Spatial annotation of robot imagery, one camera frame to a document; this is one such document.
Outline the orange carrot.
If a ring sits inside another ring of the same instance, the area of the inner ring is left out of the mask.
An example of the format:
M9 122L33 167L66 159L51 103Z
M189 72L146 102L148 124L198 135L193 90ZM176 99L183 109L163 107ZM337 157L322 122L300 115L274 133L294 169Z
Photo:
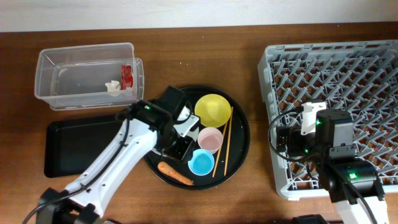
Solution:
M182 183L184 185L188 185L188 186L194 185L192 180L190 180L189 178L187 178L184 175L177 172L173 167L171 167L164 161L159 162L157 165L157 168L161 173L179 181L180 183Z

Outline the blue cup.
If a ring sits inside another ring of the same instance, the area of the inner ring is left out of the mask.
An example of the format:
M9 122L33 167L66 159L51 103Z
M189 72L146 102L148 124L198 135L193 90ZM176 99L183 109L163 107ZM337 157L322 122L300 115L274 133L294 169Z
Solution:
M190 171L199 176L209 174L215 165L215 159L206 149L197 149L193 152L192 158L188 161Z

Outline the pink cup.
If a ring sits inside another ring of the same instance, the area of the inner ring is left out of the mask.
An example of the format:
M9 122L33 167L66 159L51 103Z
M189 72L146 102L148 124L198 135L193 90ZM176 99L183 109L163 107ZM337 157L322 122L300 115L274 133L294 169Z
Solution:
M223 134L217 128L204 128L199 132L197 142L202 149L215 154L223 143Z

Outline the wooden chopstick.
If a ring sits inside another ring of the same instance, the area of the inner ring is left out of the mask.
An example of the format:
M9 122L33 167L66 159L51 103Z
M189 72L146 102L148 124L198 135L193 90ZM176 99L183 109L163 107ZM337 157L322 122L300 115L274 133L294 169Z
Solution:
M220 154L221 154L221 148L222 148L222 145L223 145L223 140L224 140L224 136L225 136L226 128L227 128L227 127L228 127L228 124L226 123L226 124L224 125L223 132L222 132L221 146L218 148L218 151L217 151L217 156L216 156L215 166L214 166L213 173L212 173L212 178L214 178L214 177L215 177L215 174L216 174L216 170L217 170L217 166L218 166L218 161L219 161L219 159L220 159Z
M231 141L231 130L232 130L232 122L233 122L233 106L231 107L231 114L229 117L228 123L228 138L227 138L227 147L226 147L226 156L225 156L225 164L224 164L224 176L226 176L228 170L228 161L229 161L229 148L230 148L230 141Z

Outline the yellow bowl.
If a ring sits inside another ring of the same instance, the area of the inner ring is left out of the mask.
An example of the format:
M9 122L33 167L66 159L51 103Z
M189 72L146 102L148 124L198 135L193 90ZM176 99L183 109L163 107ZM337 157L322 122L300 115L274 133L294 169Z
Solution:
M207 94L196 102L195 115L204 127L219 128L229 120L231 105L221 95Z

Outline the white tissue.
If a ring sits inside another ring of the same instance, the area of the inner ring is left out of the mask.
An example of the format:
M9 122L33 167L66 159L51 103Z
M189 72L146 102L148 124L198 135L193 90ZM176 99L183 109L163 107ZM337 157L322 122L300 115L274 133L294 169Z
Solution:
M121 90L121 84L119 81L111 80L110 82L105 83L107 88L108 95L110 96L119 96Z

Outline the red snack wrapper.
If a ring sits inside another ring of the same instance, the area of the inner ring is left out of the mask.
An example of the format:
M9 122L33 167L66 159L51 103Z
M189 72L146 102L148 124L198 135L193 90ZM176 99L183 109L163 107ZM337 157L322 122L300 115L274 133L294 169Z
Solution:
M132 67L130 65L121 65L121 90L132 88L134 84Z

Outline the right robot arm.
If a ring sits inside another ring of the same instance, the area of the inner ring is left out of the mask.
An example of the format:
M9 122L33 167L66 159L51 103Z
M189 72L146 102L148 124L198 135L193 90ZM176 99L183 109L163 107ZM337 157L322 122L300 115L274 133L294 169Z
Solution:
M289 128L276 126L281 115L269 125L269 132L282 131L271 150L288 162L312 163L321 186L344 223L389 223L385 192L376 168L357 157L353 140L353 120L347 111L325 109L314 115L315 134L311 140L299 139L299 157L287 157L279 147L289 145Z

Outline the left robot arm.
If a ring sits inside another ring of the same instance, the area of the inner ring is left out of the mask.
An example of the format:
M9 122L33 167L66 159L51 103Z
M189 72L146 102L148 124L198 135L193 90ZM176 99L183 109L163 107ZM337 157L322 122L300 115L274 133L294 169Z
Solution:
M102 223L112 196L149 152L186 163L192 157L200 118L186 94L169 86L157 100L140 100L116 114L121 127L94 162L61 192L47 189L25 217L27 223Z

